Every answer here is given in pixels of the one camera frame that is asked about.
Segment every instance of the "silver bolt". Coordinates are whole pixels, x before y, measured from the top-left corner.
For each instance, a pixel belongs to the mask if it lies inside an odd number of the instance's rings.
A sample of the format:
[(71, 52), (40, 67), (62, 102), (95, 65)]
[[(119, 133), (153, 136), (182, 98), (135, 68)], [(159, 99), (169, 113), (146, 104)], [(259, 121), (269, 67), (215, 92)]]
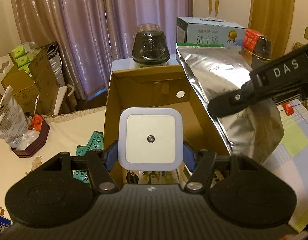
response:
[(147, 141), (148, 141), (149, 143), (153, 143), (153, 142), (155, 141), (155, 137), (154, 137), (153, 135), (149, 135), (149, 136), (147, 137)]
[(199, 182), (190, 182), (186, 186), (192, 191), (200, 190), (203, 187), (202, 183)]
[(113, 183), (111, 183), (111, 182), (103, 182), (103, 183), (101, 183), (101, 184), (99, 185), (99, 188), (100, 188), (101, 190), (107, 191), (107, 190), (112, 190), (112, 189), (114, 189), (114, 188), (115, 188), (115, 185), (114, 185)]

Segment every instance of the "white bucket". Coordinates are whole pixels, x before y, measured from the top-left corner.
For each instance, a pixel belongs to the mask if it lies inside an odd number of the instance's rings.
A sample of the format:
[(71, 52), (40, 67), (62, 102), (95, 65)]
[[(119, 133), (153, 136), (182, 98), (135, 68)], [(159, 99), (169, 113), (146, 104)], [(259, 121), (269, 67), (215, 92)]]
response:
[(50, 65), (52, 67), (52, 70), (54, 72), (54, 75), (61, 87), (65, 86), (65, 80), (63, 76), (63, 63), (59, 56), (59, 53), (56, 54), (56, 57), (51, 58), (49, 60)]

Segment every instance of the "brown curtain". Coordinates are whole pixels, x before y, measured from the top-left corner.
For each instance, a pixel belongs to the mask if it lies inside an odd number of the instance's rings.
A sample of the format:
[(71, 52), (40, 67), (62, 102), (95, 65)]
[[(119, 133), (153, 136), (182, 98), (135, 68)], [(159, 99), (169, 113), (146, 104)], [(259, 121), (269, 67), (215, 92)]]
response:
[(12, 0), (13, 12), (21, 42), (36, 41), (38, 46), (57, 41), (63, 62), (63, 74), (75, 87), (77, 98), (85, 93), (74, 67), (58, 0)]
[(293, 11), (294, 0), (252, 0), (249, 27), (272, 41), (272, 59), (284, 55)]

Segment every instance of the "green square pattern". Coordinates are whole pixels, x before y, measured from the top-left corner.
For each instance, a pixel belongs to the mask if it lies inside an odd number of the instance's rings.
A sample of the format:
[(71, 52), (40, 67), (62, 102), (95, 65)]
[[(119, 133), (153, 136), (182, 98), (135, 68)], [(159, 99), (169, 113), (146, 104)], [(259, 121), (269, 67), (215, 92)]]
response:
[(281, 143), (285, 146), (291, 158), (308, 145), (308, 139), (296, 124), (292, 116), (286, 116), (284, 111), (280, 112), (284, 126), (284, 136)]

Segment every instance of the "silver foil bag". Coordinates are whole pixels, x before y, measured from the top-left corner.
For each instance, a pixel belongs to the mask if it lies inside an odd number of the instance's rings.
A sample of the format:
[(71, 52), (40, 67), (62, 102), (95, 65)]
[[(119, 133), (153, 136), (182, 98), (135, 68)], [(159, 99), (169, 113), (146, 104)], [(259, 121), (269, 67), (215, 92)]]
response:
[(229, 154), (240, 152), (263, 163), (281, 141), (284, 131), (272, 99), (249, 106), (237, 114), (212, 117), (209, 100), (240, 89), (250, 80), (250, 66), (237, 48), (176, 46), (179, 63), (217, 128)]

